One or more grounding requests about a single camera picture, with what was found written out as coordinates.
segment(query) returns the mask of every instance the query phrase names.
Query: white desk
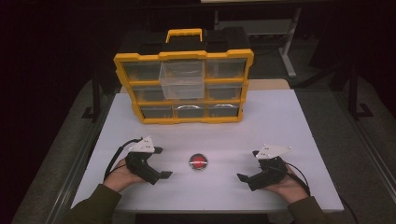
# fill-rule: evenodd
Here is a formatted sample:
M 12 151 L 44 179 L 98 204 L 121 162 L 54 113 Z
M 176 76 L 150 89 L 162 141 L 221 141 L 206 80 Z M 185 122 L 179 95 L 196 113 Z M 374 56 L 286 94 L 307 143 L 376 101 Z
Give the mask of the white desk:
M 126 189 L 119 210 L 136 213 L 269 213 L 286 210 L 274 193 L 250 191 L 237 173 L 255 175 L 259 163 L 251 151 L 263 144 L 291 146 L 282 156 L 308 179 L 312 194 L 325 212 L 344 210 L 318 152 L 294 91 L 250 91 L 244 119 L 238 123 L 143 125 L 134 116 L 128 94 L 117 94 L 79 186 L 73 206 L 88 198 L 103 181 L 105 169 L 119 146 L 151 135 L 163 147 L 148 164 L 157 171 L 173 171 L 156 185 Z M 192 154 L 203 153 L 209 164 L 203 171 L 189 166 Z M 127 149 L 120 159 L 127 154 Z

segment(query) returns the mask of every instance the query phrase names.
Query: sleeve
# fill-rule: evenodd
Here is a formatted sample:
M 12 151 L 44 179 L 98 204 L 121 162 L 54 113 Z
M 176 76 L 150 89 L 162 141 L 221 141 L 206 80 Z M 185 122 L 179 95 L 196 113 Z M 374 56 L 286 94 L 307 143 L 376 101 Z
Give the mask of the sleeve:
M 63 224 L 111 223 L 114 210 L 121 199 L 116 191 L 100 184 L 90 198 L 81 201 L 72 208 L 63 220 Z
M 334 224 L 335 221 L 323 213 L 315 197 L 308 197 L 288 206 L 296 224 Z

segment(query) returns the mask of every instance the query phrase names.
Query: yellow handle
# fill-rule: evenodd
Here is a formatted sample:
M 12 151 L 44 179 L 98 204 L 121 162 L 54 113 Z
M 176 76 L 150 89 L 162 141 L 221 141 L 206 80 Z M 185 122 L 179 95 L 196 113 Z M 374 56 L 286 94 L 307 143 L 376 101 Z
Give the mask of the yellow handle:
M 166 37 L 166 43 L 169 43 L 169 39 L 172 35 L 199 35 L 199 39 L 202 42 L 202 29 L 180 29 L 180 30 L 169 30 L 168 36 Z

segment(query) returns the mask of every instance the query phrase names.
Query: person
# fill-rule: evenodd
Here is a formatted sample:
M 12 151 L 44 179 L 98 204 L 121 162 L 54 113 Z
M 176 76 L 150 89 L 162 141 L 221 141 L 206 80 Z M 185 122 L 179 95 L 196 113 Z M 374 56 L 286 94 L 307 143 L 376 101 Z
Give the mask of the person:
M 121 199 L 120 192 L 129 186 L 145 182 L 132 174 L 125 165 L 125 159 L 118 162 L 116 168 L 99 184 L 91 197 L 76 204 L 65 216 L 63 224 L 101 224 L 112 223 L 113 213 Z M 288 209 L 296 224 L 333 224 L 335 221 L 323 213 L 315 197 L 308 196 L 305 190 L 289 176 L 264 188 L 282 197 L 289 205 Z

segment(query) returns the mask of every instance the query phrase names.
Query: table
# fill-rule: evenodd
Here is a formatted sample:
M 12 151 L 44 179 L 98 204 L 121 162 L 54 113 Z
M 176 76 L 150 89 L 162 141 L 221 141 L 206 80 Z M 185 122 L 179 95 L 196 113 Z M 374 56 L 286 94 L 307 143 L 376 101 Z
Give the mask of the table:
M 296 165 L 308 179 L 312 194 L 325 212 L 342 211 L 337 192 L 318 152 L 304 113 L 292 90 L 249 91 L 244 119 L 237 123 L 144 125 L 133 115 L 128 94 L 116 95 L 106 123 L 82 178 L 73 206 L 88 198 L 103 181 L 105 169 L 119 146 L 150 135 L 160 155 L 148 160 L 157 171 L 173 171 L 154 186 L 133 185 L 122 192 L 118 210 L 135 213 L 271 213 L 286 210 L 272 192 L 251 191 L 236 174 L 260 169 L 251 151 L 263 144 L 290 146 L 282 159 Z M 193 171 L 189 159 L 207 156 L 203 171 Z M 127 154 L 127 149 L 120 159 Z

